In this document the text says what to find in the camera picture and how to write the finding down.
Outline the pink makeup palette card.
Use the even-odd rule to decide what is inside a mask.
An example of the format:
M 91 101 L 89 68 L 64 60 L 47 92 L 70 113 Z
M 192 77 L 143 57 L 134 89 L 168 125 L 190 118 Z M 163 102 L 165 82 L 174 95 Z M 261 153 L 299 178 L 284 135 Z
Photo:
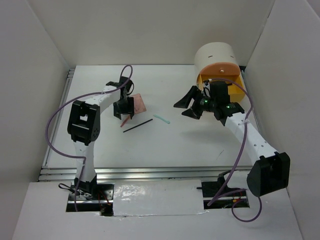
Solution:
M 132 95 L 133 97 L 133 103 L 134 103 L 134 114 L 140 114 L 143 112 L 146 112 L 146 106 L 144 104 L 144 101 L 139 93 Z

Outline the orange drawer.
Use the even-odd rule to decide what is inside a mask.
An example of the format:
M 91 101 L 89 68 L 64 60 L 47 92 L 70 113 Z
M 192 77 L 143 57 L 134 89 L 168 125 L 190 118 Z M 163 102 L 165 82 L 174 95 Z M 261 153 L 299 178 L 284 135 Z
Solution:
M 237 64 L 231 62 L 216 62 L 205 66 L 200 70 L 200 75 L 227 75 L 238 76 L 241 70 Z

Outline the cream round drawer organizer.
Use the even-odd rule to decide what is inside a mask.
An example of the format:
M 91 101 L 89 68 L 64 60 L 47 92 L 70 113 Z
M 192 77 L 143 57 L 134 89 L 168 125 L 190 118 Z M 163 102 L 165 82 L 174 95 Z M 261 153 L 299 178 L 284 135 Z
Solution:
M 229 63 L 234 63 L 238 65 L 234 51 L 229 44 L 224 42 L 212 42 L 202 46 L 196 52 L 194 57 L 196 85 L 197 85 L 197 78 L 200 73 L 200 70 L 202 70 L 204 67 L 206 67 L 209 64 L 219 63 L 219 62 L 229 62 Z

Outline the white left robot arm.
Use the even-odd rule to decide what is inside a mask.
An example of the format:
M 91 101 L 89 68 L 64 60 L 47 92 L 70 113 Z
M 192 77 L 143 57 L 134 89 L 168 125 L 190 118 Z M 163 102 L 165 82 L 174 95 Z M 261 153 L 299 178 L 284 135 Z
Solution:
M 74 186 L 88 200 L 98 194 L 94 146 L 101 132 L 101 113 L 112 106 L 114 117 L 121 119 L 125 115 L 132 118 L 135 115 L 134 98 L 130 96 L 132 88 L 132 80 L 121 76 L 119 82 L 108 82 L 102 93 L 72 103 L 67 132 L 78 157 Z

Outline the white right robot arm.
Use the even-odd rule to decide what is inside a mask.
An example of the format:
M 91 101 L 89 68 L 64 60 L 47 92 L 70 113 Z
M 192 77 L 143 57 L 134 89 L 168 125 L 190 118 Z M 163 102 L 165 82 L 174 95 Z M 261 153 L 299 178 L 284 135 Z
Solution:
M 286 152 L 272 147 L 250 123 L 251 109 L 245 111 L 238 102 L 232 102 L 228 87 L 244 88 L 229 79 L 214 78 L 205 81 L 204 88 L 192 86 L 174 108 L 184 111 L 183 116 L 198 120 L 204 112 L 212 113 L 217 121 L 228 128 L 241 143 L 237 165 L 243 152 L 252 162 L 246 183 L 256 197 L 285 189 L 289 185 L 291 159 Z

